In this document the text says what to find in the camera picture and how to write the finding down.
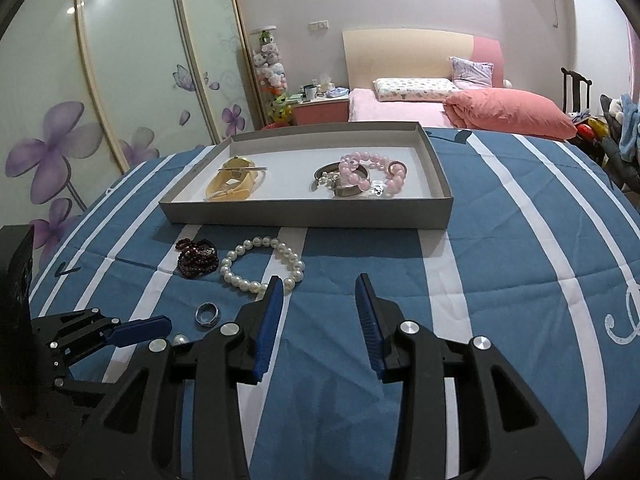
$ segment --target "blue towel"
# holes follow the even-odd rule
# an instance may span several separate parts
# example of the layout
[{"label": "blue towel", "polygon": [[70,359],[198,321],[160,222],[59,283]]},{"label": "blue towel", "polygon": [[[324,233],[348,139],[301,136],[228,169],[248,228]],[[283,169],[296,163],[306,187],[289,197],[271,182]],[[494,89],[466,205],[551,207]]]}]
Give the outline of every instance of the blue towel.
[{"label": "blue towel", "polygon": [[625,120],[622,123],[622,136],[620,137],[620,158],[625,162],[632,162],[636,158],[638,148],[640,148],[638,139],[640,112],[638,112],[638,105],[631,100],[629,94],[624,94],[621,99]]}]

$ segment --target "flower stem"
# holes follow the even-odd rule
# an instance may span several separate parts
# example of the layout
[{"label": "flower stem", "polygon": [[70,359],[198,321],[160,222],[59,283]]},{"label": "flower stem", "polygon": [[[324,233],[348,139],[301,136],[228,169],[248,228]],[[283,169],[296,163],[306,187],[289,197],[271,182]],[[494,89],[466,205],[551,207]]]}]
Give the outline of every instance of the flower stem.
[{"label": "flower stem", "polygon": [[68,184],[66,184],[66,188],[68,189],[69,193],[71,193],[71,197],[76,201],[76,204],[78,204],[78,207],[83,212],[86,211],[86,204],[82,201],[80,195],[78,195],[78,192],[76,191],[74,185],[71,183],[71,180],[68,182]]}]

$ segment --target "pink bed sheet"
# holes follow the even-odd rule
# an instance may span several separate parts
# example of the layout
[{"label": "pink bed sheet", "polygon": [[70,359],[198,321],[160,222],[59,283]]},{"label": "pink bed sheet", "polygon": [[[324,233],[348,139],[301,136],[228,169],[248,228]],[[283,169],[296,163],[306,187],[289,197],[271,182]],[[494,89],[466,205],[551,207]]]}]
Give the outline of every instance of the pink bed sheet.
[{"label": "pink bed sheet", "polygon": [[349,110],[351,122],[417,121],[423,128],[454,128],[442,103],[381,103],[373,90],[364,88],[351,91]]}]

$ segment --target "blue cloth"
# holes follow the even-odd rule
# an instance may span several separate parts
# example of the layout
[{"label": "blue cloth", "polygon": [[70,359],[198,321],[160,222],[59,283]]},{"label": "blue cloth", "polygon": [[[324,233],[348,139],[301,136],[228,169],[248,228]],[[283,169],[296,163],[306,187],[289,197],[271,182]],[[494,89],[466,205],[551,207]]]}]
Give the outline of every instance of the blue cloth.
[{"label": "blue cloth", "polygon": [[[636,306],[604,233],[580,204],[589,203],[600,217],[636,282],[638,213],[574,146],[529,138],[543,162],[517,136],[475,132],[464,142],[458,130],[430,132],[455,197],[443,241],[433,240],[443,232],[411,229],[306,230],[299,250],[305,277],[286,296],[289,304],[283,310],[271,379],[260,386],[266,395],[263,409],[257,408],[260,390],[244,388],[242,393],[245,444],[253,450],[248,457],[252,479],[388,478],[401,389],[399,384],[382,384],[371,370],[354,302],[360,272],[369,274],[380,297],[396,301],[408,319],[430,330],[442,333],[468,319],[472,334],[487,336],[533,389],[583,462],[590,435],[596,442],[604,441],[600,452],[606,458],[632,420],[640,404],[640,337],[635,336],[635,321],[627,319],[635,319],[628,309]],[[478,141],[485,147],[484,157],[472,146]],[[73,310],[116,241],[199,153],[175,155],[142,182],[161,160],[144,162],[103,205],[92,206],[84,218],[90,212],[92,216],[34,290],[32,314],[37,316],[48,298],[49,314]],[[572,190],[552,171],[571,183]],[[529,205],[510,195],[515,186]],[[103,224],[117,205],[120,209]],[[536,231],[527,221],[533,217],[538,219]],[[108,272],[98,273],[88,306],[100,306],[105,315],[122,320],[140,308],[147,310],[145,316],[168,316],[174,327],[169,340],[176,333],[190,340],[206,333],[194,321],[196,307],[205,301],[219,307],[220,323],[233,320],[254,296],[229,286],[218,273],[196,280],[180,277],[174,270],[174,244],[184,236],[183,227],[169,224],[155,208]],[[288,242],[277,227],[198,227],[197,239],[211,240],[220,254],[256,235]],[[76,263],[81,270],[56,287],[62,280],[54,275],[56,267],[71,261],[94,232]],[[549,240],[555,248],[550,249]],[[272,252],[250,251],[234,262],[233,270],[260,280]],[[167,256],[171,261],[164,261]],[[552,265],[558,261],[567,268],[560,276]],[[577,301],[573,297],[569,306],[562,293],[572,277],[574,294],[584,298],[588,308],[575,319]],[[457,310],[447,315],[453,307]],[[591,334],[587,347],[580,348],[578,333]],[[591,390],[602,396],[594,408],[599,413],[606,410],[603,426],[590,426],[587,380],[592,379],[584,372],[581,352],[588,358],[586,365],[598,362],[604,374],[602,391]],[[76,363],[73,374],[100,381],[112,354],[113,347],[96,352]],[[185,392],[183,417],[182,469],[186,478],[193,478],[193,383]],[[593,460],[600,462],[598,456]]]},{"label": "blue cloth", "polygon": [[640,124],[640,112],[629,94],[622,97],[622,111],[625,120],[622,123],[622,136],[620,137],[620,158],[625,162],[633,162],[638,152],[638,125]]}]

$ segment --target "white stripe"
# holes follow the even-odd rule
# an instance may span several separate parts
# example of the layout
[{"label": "white stripe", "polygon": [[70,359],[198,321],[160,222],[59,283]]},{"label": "white stripe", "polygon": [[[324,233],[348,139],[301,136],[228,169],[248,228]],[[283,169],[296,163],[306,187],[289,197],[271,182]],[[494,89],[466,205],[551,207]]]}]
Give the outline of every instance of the white stripe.
[{"label": "white stripe", "polygon": [[184,177],[185,174],[191,171],[191,168],[195,166],[199,161],[201,161],[207,155],[207,153],[209,153],[210,150],[212,149],[213,149],[213,146],[209,146],[208,148],[205,148],[204,150],[202,150],[189,164],[187,164],[182,169],[180,173],[174,176],[171,182],[169,182],[164,187],[164,189],[160,193],[158,193],[151,202],[149,202],[149,204],[145,207],[145,210],[142,213],[140,213],[140,215],[138,215],[138,218],[136,218],[133,221],[133,223],[127,228],[127,230],[124,231],[122,236],[118,239],[118,241],[111,248],[111,250],[105,257],[105,259],[102,261],[102,263],[100,264],[100,267],[98,267],[98,270],[95,271],[95,274],[92,277],[91,281],[89,282],[89,285],[87,285],[87,288],[82,293],[82,296],[78,300],[78,303],[76,303],[76,307],[74,310],[84,310],[86,308],[95,290],[98,288],[98,285],[100,285],[100,282],[102,281],[104,275],[109,270],[109,267],[111,267],[111,264],[116,260],[116,256],[118,256],[118,253],[122,250],[122,248],[125,245],[127,245],[128,241],[133,238],[133,235],[144,223],[144,221],[147,218],[149,218],[149,215],[151,215],[151,213],[155,211],[156,207],[158,207],[158,202],[160,202],[160,199],[164,195],[166,195],[169,192],[169,190],[173,186],[175,186],[182,177]]},{"label": "white stripe", "polygon": [[[201,227],[200,225],[185,225],[175,241],[177,242],[182,238],[195,238],[195,235],[198,234]],[[154,275],[146,284],[145,291],[142,293],[142,296],[140,296],[138,304],[133,310],[131,317],[129,317],[129,321],[149,319],[156,309],[156,305],[160,300],[166,284],[169,283],[169,279],[174,275],[174,270],[178,266],[180,251],[176,251],[174,245],[175,243],[171,245],[171,249],[169,249],[169,252],[165,254],[158,265],[158,270],[154,272]],[[136,345],[130,345],[114,350],[111,361],[102,378],[103,383],[114,383],[120,378],[124,370],[127,369],[135,349]]]},{"label": "white stripe", "polygon": [[580,191],[576,189],[574,184],[569,181],[569,179],[562,173],[562,171],[558,170],[558,167],[552,163],[546,156],[540,152],[528,139],[523,136],[515,136],[525,147],[533,153],[545,166],[546,168],[553,173],[556,178],[560,181],[565,189],[571,193],[571,195],[575,198],[575,201],[580,205],[582,209],[584,209],[585,213],[589,216],[596,229],[602,236],[604,243],[606,243],[609,251],[613,254],[613,257],[622,272],[622,276],[625,279],[626,286],[631,291],[631,297],[634,299],[634,303],[636,304],[636,310],[638,311],[638,316],[640,317],[640,290],[638,289],[638,284],[636,283],[636,279],[634,278],[634,274],[629,268],[629,265],[626,262],[625,255],[622,254],[620,247],[613,239],[611,232],[607,229],[607,225],[602,221],[600,215],[596,213],[595,209],[591,206],[589,202],[582,196]]},{"label": "white stripe", "polygon": [[[113,208],[113,210],[106,216],[106,218],[98,224],[98,227],[94,229],[94,232],[92,232],[86,238],[86,240],[84,241],[82,246],[78,249],[74,257],[71,258],[71,261],[69,262],[69,265],[68,265],[69,267],[73,267],[78,262],[78,260],[80,259],[80,257],[82,256],[86,248],[89,246],[89,244],[94,240],[95,237],[97,237],[97,235],[100,233],[100,231],[102,231],[104,226],[107,225],[109,220],[111,220],[113,216],[129,201],[129,199],[135,194],[135,192],[139,190],[142,186],[144,186],[146,184],[146,181],[149,180],[151,177],[153,177],[158,171],[160,171],[160,169],[166,163],[168,163],[169,160],[171,160],[172,158],[173,158],[173,155],[168,156],[165,160],[163,160],[160,164],[158,164],[153,169],[153,171],[151,171],[145,178],[143,178],[139,183],[137,183],[136,186],[131,191],[129,191],[126,194],[126,196],[118,203],[116,207]],[[63,274],[58,278],[56,285],[53,287],[53,290],[49,293],[49,297],[47,298],[47,301],[44,302],[44,305],[42,306],[40,314],[38,314],[39,316],[46,315],[47,310],[49,310],[49,307],[51,306],[51,303],[56,297],[56,294],[60,290],[60,287],[62,287],[63,283],[65,283],[67,276],[69,276],[69,274]]]},{"label": "white stripe", "polygon": [[598,338],[580,289],[580,284],[545,219],[542,218],[531,199],[514,180],[509,170],[504,167],[478,137],[472,135],[467,139],[467,142],[497,175],[504,189],[518,205],[558,277],[558,284],[567,302],[569,314],[574,324],[584,369],[589,421],[584,471],[588,476],[600,465],[604,454],[607,436],[607,389]]},{"label": "white stripe", "polygon": [[[441,338],[468,343],[472,338],[471,320],[456,258],[446,231],[418,231],[422,261],[427,277],[433,333]],[[458,400],[453,378],[445,378],[447,406],[446,478],[460,473]]]},{"label": "white stripe", "polygon": [[93,209],[91,209],[91,211],[87,212],[85,215],[82,216],[82,220],[80,221],[80,223],[76,226],[76,228],[71,231],[71,234],[65,238],[65,241],[62,242],[62,244],[60,245],[60,248],[58,248],[58,250],[56,251],[56,253],[52,256],[52,258],[49,261],[49,265],[47,265],[47,267],[44,269],[43,272],[40,273],[40,277],[38,279],[38,281],[36,282],[36,284],[33,286],[33,288],[31,289],[31,293],[29,295],[29,301],[33,301],[33,297],[36,295],[36,291],[38,290],[40,284],[43,282],[44,278],[46,277],[47,273],[51,270],[51,267],[53,266],[53,264],[56,262],[56,259],[58,259],[58,256],[60,256],[60,253],[62,253],[63,250],[65,250],[65,247],[69,244],[69,242],[71,241],[71,238],[74,237],[74,235],[80,230],[80,228],[86,224],[86,222],[88,221],[89,218],[91,218],[94,213],[96,211],[98,211],[98,209],[100,208],[100,206],[102,204],[104,204],[107,199],[111,196],[111,194],[116,191],[120,186],[122,186],[127,180],[130,179],[130,177],[136,173],[137,170],[139,170],[140,168],[142,168],[144,162],[142,162],[141,164],[137,165],[135,168],[133,168],[133,170],[131,170],[129,173],[127,173],[125,176],[122,177],[122,179],[119,181],[119,183],[116,184],[115,187],[110,187],[109,189],[107,189],[104,192],[104,196],[100,199],[100,202],[98,202],[95,207]]},{"label": "white stripe", "polygon": [[[278,233],[278,240],[286,243],[293,252],[302,257],[302,249],[305,245],[306,228],[283,227]],[[289,276],[287,266],[282,263],[282,255],[278,251],[273,251],[271,259],[264,269],[262,283],[268,283],[272,276],[280,276],[282,279]],[[280,337],[284,328],[284,322],[287,319],[289,311],[289,300],[291,294],[284,297],[282,304],[282,313],[280,314],[280,322],[276,330],[276,339],[273,343],[273,352],[271,353],[271,361],[269,362],[269,370],[263,375],[262,382],[251,386],[250,384],[238,384],[238,405],[240,407],[240,421],[242,424],[242,438],[244,439],[244,452],[246,454],[247,464],[251,464],[251,458],[254,455],[255,439],[258,435],[258,427],[262,418],[262,410],[264,402],[269,391],[271,383],[271,375],[273,367],[278,356],[280,348]]]},{"label": "white stripe", "polygon": [[566,147],[564,144],[561,144],[560,142],[557,143],[558,146],[560,148],[562,148],[563,150],[566,151],[567,155],[569,155],[573,160],[575,160],[578,165],[580,165],[580,167],[587,172],[587,174],[596,181],[596,183],[598,184],[598,186],[600,186],[602,188],[602,190],[607,194],[607,196],[611,199],[611,201],[614,203],[614,205],[619,209],[619,211],[622,213],[622,216],[625,217],[625,220],[628,222],[628,224],[631,226],[631,228],[634,230],[634,232],[636,233],[636,236],[638,238],[640,238],[640,229],[638,228],[638,225],[636,224],[636,222],[634,222],[634,220],[631,218],[631,215],[626,211],[625,207],[622,205],[622,203],[620,202],[620,200],[618,200],[618,197],[615,196],[611,190],[609,189],[609,187],[607,187],[607,185],[601,181],[598,176],[593,173],[593,171],[591,171],[591,168],[589,166],[587,166],[583,161],[580,160],[580,158],[578,158],[577,155],[575,155],[574,152],[572,152],[568,147]]}]

